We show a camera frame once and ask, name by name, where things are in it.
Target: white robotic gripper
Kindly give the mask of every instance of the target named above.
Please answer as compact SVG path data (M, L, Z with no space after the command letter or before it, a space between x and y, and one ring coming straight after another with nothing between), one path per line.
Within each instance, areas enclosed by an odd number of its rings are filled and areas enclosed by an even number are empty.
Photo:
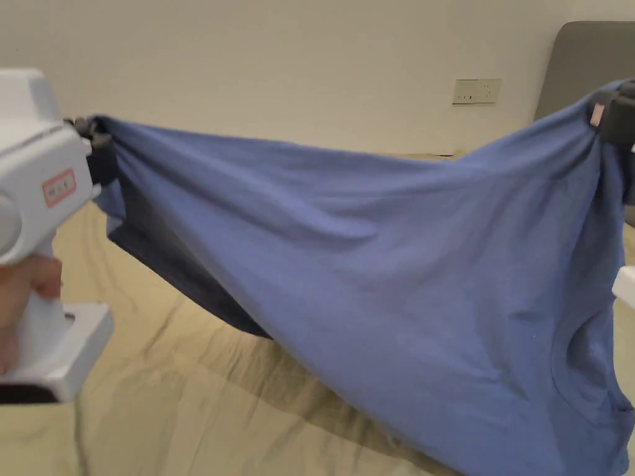
M0 265L52 256L56 229L101 191L90 154L41 72L0 70ZM0 404L72 400L112 332L105 304L62 305L31 293L19 324L20 360L0 377Z

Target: sticker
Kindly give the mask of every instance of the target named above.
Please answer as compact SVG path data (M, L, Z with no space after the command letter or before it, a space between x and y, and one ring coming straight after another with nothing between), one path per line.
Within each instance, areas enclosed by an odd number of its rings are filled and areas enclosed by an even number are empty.
M65 170L42 184L44 200L49 208L53 208L77 190L73 169Z
M591 114L591 126L598 127L600 122L602 121L602 116L604 115L604 106L601 104L596 104L593 108L593 114Z

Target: bed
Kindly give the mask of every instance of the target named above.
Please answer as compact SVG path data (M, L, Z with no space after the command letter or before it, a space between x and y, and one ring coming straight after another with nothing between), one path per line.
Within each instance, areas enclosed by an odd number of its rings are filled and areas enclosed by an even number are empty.
M584 68L589 57L576 52L596 44L596 33L607 46L630 47L623 35L635 45L633 23L566 25L537 118L625 76L603 69L606 77L587 81L585 73L599 68ZM597 56L630 65L618 56ZM626 228L627 259L635 264L635 228ZM109 243L104 229L104 216L87 206L60 230L56 252L64 262L64 299L106 301L116 333L75 404L0 408L0 473L456 474L388 439L275 342L212 318ZM618 373L626 393L635 395L635 350L629 347L635 313L621 303L616 310Z

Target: beige bedsheet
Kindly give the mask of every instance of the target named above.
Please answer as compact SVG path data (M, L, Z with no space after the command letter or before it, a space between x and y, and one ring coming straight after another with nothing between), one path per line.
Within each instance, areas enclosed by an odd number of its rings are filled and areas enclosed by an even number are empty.
M88 206L60 231L67 301L108 302L116 333L77 405L0 408L0 475L451 475L393 447L275 343L208 315L104 236ZM635 230L625 231L635 263ZM615 358L635 395L635 313Z

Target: wall outlet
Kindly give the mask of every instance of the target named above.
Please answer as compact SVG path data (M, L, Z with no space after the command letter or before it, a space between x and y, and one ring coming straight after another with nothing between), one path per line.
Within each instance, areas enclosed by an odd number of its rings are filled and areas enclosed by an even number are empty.
M502 79L457 79L452 104L489 104L498 102Z

